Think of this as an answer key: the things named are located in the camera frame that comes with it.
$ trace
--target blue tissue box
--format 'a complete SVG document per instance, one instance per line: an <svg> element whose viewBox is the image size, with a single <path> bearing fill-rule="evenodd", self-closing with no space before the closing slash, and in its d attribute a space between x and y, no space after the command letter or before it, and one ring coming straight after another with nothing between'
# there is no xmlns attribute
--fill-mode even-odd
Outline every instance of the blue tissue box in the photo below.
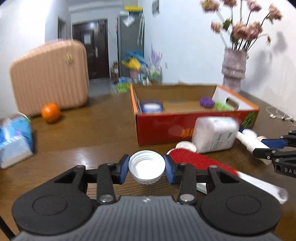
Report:
<svg viewBox="0 0 296 241"><path fill-rule="evenodd" d="M6 139L0 129L0 167L8 168L33 155L33 139L30 122L21 116L11 120Z"/></svg>

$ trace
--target pink suitcase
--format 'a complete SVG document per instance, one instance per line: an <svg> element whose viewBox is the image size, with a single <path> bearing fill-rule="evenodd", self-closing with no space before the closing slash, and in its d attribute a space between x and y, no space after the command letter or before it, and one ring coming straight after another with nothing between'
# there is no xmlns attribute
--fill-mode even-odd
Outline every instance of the pink suitcase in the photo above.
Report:
<svg viewBox="0 0 296 241"><path fill-rule="evenodd" d="M46 43L15 60L10 78L25 115L39 115L48 103L61 109L83 106L89 93L85 47L76 40Z"/></svg>

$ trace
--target cardboard box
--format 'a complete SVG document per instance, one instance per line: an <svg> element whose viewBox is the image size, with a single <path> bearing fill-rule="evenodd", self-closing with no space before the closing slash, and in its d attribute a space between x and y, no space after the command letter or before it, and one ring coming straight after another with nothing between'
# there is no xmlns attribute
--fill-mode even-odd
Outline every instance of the cardboard box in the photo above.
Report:
<svg viewBox="0 0 296 241"><path fill-rule="evenodd" d="M234 102L235 111L219 112L201 107L201 97ZM253 128L259 107L239 94L220 85L133 85L131 99L136 119L139 145L153 145L191 140L195 121L200 116L230 116L241 128ZM158 100L163 103L159 114L142 113L140 103Z"/></svg>

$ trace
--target dark brown door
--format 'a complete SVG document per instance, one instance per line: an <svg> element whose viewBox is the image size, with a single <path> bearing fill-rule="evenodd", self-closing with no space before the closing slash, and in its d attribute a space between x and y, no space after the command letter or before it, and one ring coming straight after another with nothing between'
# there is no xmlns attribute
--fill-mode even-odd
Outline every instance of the dark brown door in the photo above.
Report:
<svg viewBox="0 0 296 241"><path fill-rule="evenodd" d="M86 48L89 79L109 78L107 20L75 24L73 38Z"/></svg>

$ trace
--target white wall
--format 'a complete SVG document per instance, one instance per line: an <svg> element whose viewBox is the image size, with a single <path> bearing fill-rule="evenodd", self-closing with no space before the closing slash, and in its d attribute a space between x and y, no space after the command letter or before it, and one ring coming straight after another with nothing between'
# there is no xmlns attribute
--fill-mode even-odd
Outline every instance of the white wall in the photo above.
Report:
<svg viewBox="0 0 296 241"><path fill-rule="evenodd" d="M52 5L46 19L45 41L58 38L58 18L66 23L67 39L71 39L71 14L66 0L52 0Z"/></svg>
<svg viewBox="0 0 296 241"><path fill-rule="evenodd" d="M264 33L272 38L271 46L266 46L264 37L254 44L249 52L242 89L271 105L288 109L296 116L293 98L296 90L296 10L286 0L257 1L263 10L253 13L250 22L262 21L271 3L281 10L284 18L273 26L268 21L264 23ZM219 21L217 15L203 13L197 0L186 3L160 0L160 14L156 16L152 16L151 5L152 0L139 0L145 14L145 56L151 55L151 44L157 52L163 53L160 63L163 81L222 84L224 45L219 35L210 30L211 21ZM223 17L229 17L230 10L222 7L222 3L221 8ZM246 22L246 5L243 15ZM234 19L239 20L239 8L235 9Z"/></svg>
<svg viewBox="0 0 296 241"><path fill-rule="evenodd" d="M113 61L118 61L117 54L117 35L116 35L116 21L117 15L123 9L122 3L110 7L104 7L93 10L82 10L71 14L72 24L87 22L98 19L108 20L108 51L109 51L109 66L112 66Z"/></svg>
<svg viewBox="0 0 296 241"><path fill-rule="evenodd" d="M138 6L138 0L122 0L124 6Z"/></svg>
<svg viewBox="0 0 296 241"><path fill-rule="evenodd" d="M0 6L0 118L17 110L9 67L44 43L50 4L50 0L7 0Z"/></svg>

